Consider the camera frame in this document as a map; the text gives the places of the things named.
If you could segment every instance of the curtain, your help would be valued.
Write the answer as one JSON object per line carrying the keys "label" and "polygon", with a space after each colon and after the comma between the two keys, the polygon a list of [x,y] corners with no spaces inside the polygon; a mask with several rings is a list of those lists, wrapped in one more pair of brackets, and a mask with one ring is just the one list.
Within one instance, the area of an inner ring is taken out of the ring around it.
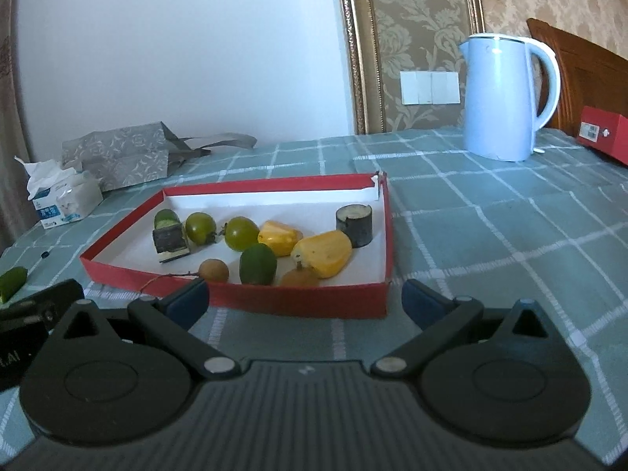
{"label": "curtain", "polygon": [[11,0],[0,0],[0,253],[37,221],[14,155],[29,161],[13,85]]}

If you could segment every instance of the table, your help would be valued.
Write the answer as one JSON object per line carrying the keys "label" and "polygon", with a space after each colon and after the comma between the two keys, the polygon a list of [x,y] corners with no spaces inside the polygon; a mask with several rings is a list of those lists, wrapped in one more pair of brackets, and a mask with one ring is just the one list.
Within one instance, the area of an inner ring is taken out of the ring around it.
{"label": "table", "polygon": [[[557,130],[541,130],[537,146],[545,153],[524,162],[493,161],[464,151],[461,130],[448,127],[216,153],[167,179],[109,193],[83,221],[51,230],[35,226],[5,251],[0,270],[29,268],[16,299],[75,278],[100,307],[124,307],[136,294],[95,285],[78,257],[162,187],[385,171],[395,254],[385,319],[299,319],[209,307],[190,331],[241,360],[359,359],[370,365],[420,331],[401,310],[408,278],[489,307],[534,298],[591,381],[578,439],[611,462],[628,446],[628,170]],[[247,335],[254,335],[255,346]],[[17,389],[0,394],[0,412],[5,462],[33,436]]]}

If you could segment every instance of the red box with label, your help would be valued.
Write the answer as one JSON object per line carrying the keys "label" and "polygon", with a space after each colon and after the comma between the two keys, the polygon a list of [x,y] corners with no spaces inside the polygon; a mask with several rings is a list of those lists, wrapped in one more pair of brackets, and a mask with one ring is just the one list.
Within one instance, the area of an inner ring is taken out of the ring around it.
{"label": "red box with label", "polygon": [[576,140],[628,164],[628,119],[619,113],[585,106]]}

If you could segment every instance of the light switch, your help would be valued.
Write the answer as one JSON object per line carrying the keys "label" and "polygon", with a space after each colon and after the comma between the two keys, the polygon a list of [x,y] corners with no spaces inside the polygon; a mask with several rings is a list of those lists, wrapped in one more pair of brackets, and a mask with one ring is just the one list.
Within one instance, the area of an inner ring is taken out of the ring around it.
{"label": "light switch", "polygon": [[458,73],[434,71],[431,73],[432,104],[460,103]]}
{"label": "light switch", "polygon": [[419,104],[432,104],[431,73],[429,71],[416,72],[416,87],[419,92]]}
{"label": "light switch", "polygon": [[401,103],[460,103],[458,73],[446,71],[400,71]]}
{"label": "light switch", "polygon": [[400,71],[401,103],[418,104],[419,90],[416,82],[416,71]]}

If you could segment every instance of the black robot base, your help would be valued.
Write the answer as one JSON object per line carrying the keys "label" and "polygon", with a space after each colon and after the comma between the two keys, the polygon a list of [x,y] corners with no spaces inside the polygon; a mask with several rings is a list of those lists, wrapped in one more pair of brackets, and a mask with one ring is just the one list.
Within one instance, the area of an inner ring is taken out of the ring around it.
{"label": "black robot base", "polygon": [[423,332],[369,371],[242,369],[158,308],[70,307],[21,382],[37,437],[7,470],[605,469],[573,438],[586,376],[534,301],[490,310],[409,284]]}

